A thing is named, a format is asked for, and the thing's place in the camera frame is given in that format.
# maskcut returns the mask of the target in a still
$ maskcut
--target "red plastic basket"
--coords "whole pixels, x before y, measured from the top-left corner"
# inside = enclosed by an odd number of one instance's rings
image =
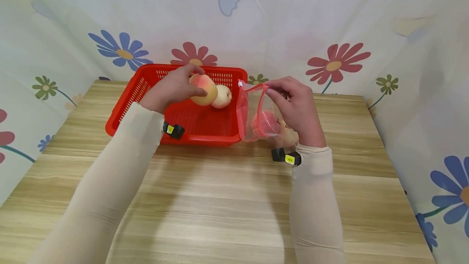
[[[170,64],[145,64],[130,79],[123,94],[112,110],[106,123],[106,132],[113,136],[122,118],[132,102],[139,102],[146,92],[171,70],[179,66]],[[166,122],[170,125],[182,125],[185,129],[180,140],[167,134],[161,138],[162,144],[185,144],[226,147],[240,141],[236,104],[239,97],[238,79],[248,80],[245,70],[233,67],[203,66],[206,74],[217,85],[227,86],[232,93],[229,106],[215,109],[212,106],[198,106],[191,100],[175,103],[164,112]]]

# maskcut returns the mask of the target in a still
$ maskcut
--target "green flower print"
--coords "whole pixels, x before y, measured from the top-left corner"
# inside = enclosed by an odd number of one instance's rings
[[[394,90],[399,88],[397,82],[399,82],[399,78],[392,79],[391,75],[387,75],[386,78],[377,78],[376,84],[381,87],[381,92],[383,93],[383,95],[371,105],[369,105],[369,103],[371,103],[370,99],[370,101],[367,103],[368,109],[372,109],[373,106],[375,106],[379,101],[381,101],[384,96],[392,94]],[[370,113],[372,116],[376,116],[376,109],[373,109],[373,112],[370,110]]]
[[[387,78],[377,78],[376,79],[376,84],[381,86],[381,92],[384,93],[385,95],[390,95],[392,94],[392,91],[397,89],[399,86],[397,85],[397,82],[399,81],[399,78],[392,79],[391,75],[388,75]]]
[[[42,98],[42,100],[47,100],[49,98],[49,94],[51,96],[55,96],[55,94],[57,93],[56,91],[58,90],[56,82],[51,82],[50,79],[46,78],[46,76],[42,76],[42,79],[40,77],[36,77],[36,81],[38,81],[40,84],[32,85],[33,89],[39,90],[35,94],[36,98]]]
[[[264,78],[263,74],[261,73],[260,75],[257,76],[257,78],[254,78],[253,76],[249,76],[248,84],[258,85],[258,84],[265,83],[268,80],[269,79]]]

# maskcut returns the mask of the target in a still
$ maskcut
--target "plastic bag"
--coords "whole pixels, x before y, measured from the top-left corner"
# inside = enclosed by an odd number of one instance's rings
[[[238,81],[240,96],[237,102],[238,128],[244,142],[259,139],[268,141],[274,148],[294,147],[298,134],[284,122],[280,110],[265,93],[265,84],[250,85]]]

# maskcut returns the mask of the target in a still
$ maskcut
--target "right hand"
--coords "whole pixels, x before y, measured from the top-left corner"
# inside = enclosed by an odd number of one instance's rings
[[[311,88],[292,77],[265,84],[269,86],[266,94],[277,105],[285,123],[298,132],[299,143],[310,147],[325,147],[324,132]],[[280,92],[286,93],[289,98],[285,99]]]

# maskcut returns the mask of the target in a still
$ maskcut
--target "arm sleeve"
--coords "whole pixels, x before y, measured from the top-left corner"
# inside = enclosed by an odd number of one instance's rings
[[[299,145],[293,168],[290,227],[298,264],[345,264],[342,223],[332,184],[329,147]]]
[[[133,103],[30,264],[104,264],[163,135],[164,116]]]

